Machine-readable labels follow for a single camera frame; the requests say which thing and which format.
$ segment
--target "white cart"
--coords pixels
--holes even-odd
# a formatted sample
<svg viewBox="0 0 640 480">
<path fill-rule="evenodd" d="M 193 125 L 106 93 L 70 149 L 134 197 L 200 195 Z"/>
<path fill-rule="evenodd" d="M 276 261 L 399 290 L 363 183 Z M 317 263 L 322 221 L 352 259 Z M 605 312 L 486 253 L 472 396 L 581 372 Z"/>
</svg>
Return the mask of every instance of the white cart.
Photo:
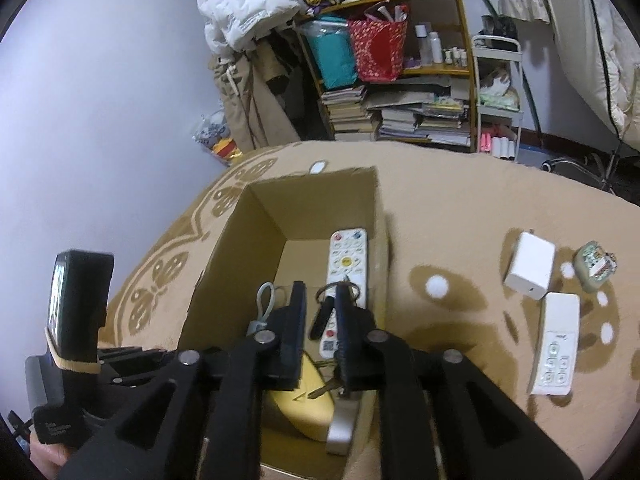
<svg viewBox="0 0 640 480">
<path fill-rule="evenodd" d="M 520 151 L 520 134 L 522 132 L 522 118 L 524 111 L 522 109 L 522 100 L 524 92 L 522 89 L 522 49 L 520 42 L 512 40 L 511 38 L 504 38 L 502 36 L 489 36 L 485 34 L 478 34 L 471 39 L 473 45 L 476 44 L 476 40 L 494 40 L 494 41 L 506 41 L 507 43 L 513 43 L 517 50 L 499 50 L 496 48 L 477 47 L 473 46 L 471 51 L 474 55 L 474 72 L 476 74 L 476 109 L 478 110 L 478 142 L 476 142 L 477 150 L 480 151 L 480 133 L 482 132 L 482 115 L 489 115 L 493 117 L 504 117 L 511 120 L 511 126 L 518 128 L 516 135 L 516 153 L 515 160 L 518 160 L 518 152 Z M 518 93 L 518 100 L 520 110 L 503 110 L 502 108 L 496 108 L 492 106 L 483 105 L 480 101 L 480 76 L 478 72 L 478 59 L 479 58 L 498 59 L 510 62 L 511 73 L 511 85 L 516 89 Z"/>
</svg>

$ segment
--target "yellow computer mouse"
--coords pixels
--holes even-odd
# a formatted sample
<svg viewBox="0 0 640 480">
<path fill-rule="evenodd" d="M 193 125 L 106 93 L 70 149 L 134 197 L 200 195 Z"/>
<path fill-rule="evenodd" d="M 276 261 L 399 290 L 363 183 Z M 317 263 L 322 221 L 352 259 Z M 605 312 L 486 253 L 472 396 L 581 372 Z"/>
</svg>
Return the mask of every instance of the yellow computer mouse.
<svg viewBox="0 0 640 480">
<path fill-rule="evenodd" d="M 334 400 L 329 392 L 317 399 L 308 399 L 307 395 L 323 386 L 320 372 L 304 352 L 298 387 L 292 392 L 270 392 L 271 398 L 290 423 L 300 433 L 318 442 L 326 442 L 329 425 L 334 418 Z"/>
</svg>

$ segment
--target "metal screw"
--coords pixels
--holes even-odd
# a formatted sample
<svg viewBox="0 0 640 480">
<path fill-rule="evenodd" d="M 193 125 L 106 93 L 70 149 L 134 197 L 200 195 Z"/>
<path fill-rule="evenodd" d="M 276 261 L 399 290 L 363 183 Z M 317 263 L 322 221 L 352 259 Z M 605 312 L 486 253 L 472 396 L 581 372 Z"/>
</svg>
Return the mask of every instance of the metal screw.
<svg viewBox="0 0 640 480">
<path fill-rule="evenodd" d="M 200 354 L 198 354 L 195 350 L 185 350 L 184 352 L 180 352 L 180 354 L 178 355 L 178 359 L 180 359 L 180 362 L 183 365 L 194 365 L 200 359 Z"/>
<path fill-rule="evenodd" d="M 255 333 L 254 339 L 261 345 L 266 345 L 276 339 L 276 335 L 271 330 L 260 330 Z"/>
<path fill-rule="evenodd" d="M 372 343 L 383 343 L 389 339 L 389 334 L 384 330 L 377 328 L 367 334 L 367 339 Z"/>
<path fill-rule="evenodd" d="M 462 354 L 452 348 L 450 348 L 449 350 L 445 350 L 443 357 L 447 363 L 452 363 L 454 365 L 462 362 Z"/>
</svg>

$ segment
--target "white remote control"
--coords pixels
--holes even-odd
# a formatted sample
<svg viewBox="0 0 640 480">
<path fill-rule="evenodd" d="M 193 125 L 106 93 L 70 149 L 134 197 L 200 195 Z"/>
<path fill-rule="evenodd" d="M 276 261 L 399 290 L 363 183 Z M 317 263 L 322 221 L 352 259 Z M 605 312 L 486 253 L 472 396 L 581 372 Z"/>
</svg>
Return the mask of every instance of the white remote control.
<svg viewBox="0 0 640 480">
<path fill-rule="evenodd" d="M 580 297 L 548 293 L 543 300 L 538 354 L 529 391 L 532 395 L 567 395 L 574 379 L 580 333 Z"/>
<path fill-rule="evenodd" d="M 360 287 L 360 297 L 356 304 L 367 307 L 367 232 L 364 229 L 344 229 L 331 235 L 329 263 L 326 268 L 326 282 L 349 281 Z M 327 296 L 335 298 L 335 287 L 328 288 Z M 331 359 L 338 348 L 338 325 L 335 310 L 332 311 L 320 339 L 320 355 Z"/>
</svg>

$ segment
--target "red tote bag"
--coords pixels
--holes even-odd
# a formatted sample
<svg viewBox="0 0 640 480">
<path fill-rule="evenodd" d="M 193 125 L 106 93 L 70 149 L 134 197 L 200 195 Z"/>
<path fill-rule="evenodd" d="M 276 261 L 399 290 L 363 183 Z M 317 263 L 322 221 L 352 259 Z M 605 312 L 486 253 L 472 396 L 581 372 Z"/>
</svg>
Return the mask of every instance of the red tote bag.
<svg viewBox="0 0 640 480">
<path fill-rule="evenodd" d="M 378 83 L 398 79 L 402 72 L 406 20 L 349 20 L 348 25 L 358 77 Z"/>
</svg>

